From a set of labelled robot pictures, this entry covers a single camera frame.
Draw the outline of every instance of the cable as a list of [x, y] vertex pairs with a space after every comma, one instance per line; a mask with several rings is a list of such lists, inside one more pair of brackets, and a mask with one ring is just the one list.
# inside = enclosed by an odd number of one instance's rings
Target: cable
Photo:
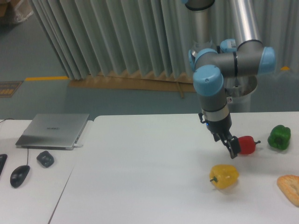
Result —
[[14, 119], [13, 118], [6, 118], [3, 121], [6, 121], [6, 120], [14, 120]]
[[28, 157], [29, 157], [29, 148], [27, 148], [27, 164], [26, 164], [26, 166], [28, 165]]

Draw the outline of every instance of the silver laptop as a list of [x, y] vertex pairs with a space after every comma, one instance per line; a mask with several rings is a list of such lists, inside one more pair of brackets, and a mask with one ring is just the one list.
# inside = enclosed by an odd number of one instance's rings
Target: silver laptop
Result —
[[37, 114], [16, 146], [72, 150], [88, 118], [89, 114]]

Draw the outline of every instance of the doormat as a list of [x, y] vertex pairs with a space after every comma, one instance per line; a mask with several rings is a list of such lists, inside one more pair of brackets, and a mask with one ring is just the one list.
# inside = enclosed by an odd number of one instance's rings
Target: doormat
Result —
[[0, 97], [12, 97], [21, 84], [22, 81], [0, 82]]

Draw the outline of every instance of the yellow floor stripe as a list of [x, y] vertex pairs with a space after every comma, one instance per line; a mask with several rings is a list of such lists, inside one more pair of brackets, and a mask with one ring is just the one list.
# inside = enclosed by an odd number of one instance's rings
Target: yellow floor stripe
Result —
[[41, 81], [41, 80], [62, 80], [69, 79], [67, 76], [53, 76], [53, 77], [29, 77], [25, 81]]

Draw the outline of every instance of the gray computer mouse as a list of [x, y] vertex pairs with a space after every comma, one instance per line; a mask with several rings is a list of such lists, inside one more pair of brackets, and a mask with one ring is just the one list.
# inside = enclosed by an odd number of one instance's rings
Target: gray computer mouse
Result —
[[18, 188], [29, 173], [30, 166], [23, 165], [16, 168], [10, 176], [10, 184], [13, 188]]
[[48, 151], [43, 151], [36, 159], [46, 168], [54, 163], [54, 158]]

